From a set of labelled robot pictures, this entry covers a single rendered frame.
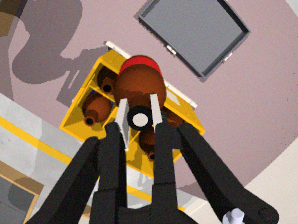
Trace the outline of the dark grey square tray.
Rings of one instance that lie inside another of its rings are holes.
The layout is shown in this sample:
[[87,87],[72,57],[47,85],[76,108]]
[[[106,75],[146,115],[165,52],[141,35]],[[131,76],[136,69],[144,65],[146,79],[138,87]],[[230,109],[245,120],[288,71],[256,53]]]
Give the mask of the dark grey square tray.
[[151,0],[138,17],[204,79],[251,33],[226,0]]

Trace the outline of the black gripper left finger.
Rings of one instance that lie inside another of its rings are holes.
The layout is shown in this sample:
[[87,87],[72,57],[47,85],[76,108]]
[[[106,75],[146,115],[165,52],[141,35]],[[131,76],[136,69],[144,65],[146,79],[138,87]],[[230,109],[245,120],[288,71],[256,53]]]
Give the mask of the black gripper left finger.
[[117,224],[118,207],[127,207],[128,111],[128,100],[121,99],[116,119],[104,126],[106,137],[91,136],[84,141],[40,209],[25,224],[78,224],[98,178],[89,224]]

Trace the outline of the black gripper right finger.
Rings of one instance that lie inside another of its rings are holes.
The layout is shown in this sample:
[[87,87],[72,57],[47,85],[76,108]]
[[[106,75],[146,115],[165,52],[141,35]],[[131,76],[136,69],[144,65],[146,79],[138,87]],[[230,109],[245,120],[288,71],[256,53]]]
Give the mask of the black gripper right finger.
[[150,98],[155,131],[150,224],[179,224],[172,146],[180,150],[222,224],[278,223],[277,210],[243,187],[191,123],[170,126],[157,94]]

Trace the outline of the yellow divided crate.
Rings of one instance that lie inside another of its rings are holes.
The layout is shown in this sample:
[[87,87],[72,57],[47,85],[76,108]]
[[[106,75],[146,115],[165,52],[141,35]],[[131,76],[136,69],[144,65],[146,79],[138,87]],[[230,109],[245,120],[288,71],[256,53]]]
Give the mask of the yellow divided crate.
[[[113,120],[116,118],[118,110],[116,104],[114,108],[112,108],[109,117],[103,122],[95,123],[93,127],[88,127],[84,124],[85,117],[82,114],[82,104],[84,99],[93,89],[114,102],[113,95],[106,95],[99,89],[97,84],[97,75],[99,72],[98,70],[102,65],[105,65],[115,73],[119,74],[120,68],[125,60],[127,59],[113,49],[108,51],[103,56],[99,57],[85,82],[83,83],[81,89],[79,90],[77,96],[75,97],[72,105],[70,106],[65,118],[63,119],[59,127],[60,129],[81,140],[82,142],[84,142],[91,136],[97,136],[98,139],[106,137],[104,126],[106,125],[106,123],[113,122]],[[179,97],[177,94],[175,94],[173,91],[171,91],[169,88],[166,87],[166,90],[167,97],[164,106],[186,120],[187,122],[185,121],[185,123],[191,123],[194,127],[196,127],[198,132],[203,134],[205,132],[205,129],[201,125],[190,104]],[[83,99],[81,99],[83,96],[82,93],[84,95]],[[130,128],[129,149],[128,151],[126,151],[127,166],[154,179],[154,161],[149,160],[148,153],[145,153],[140,148],[139,133],[140,131],[135,131]]]

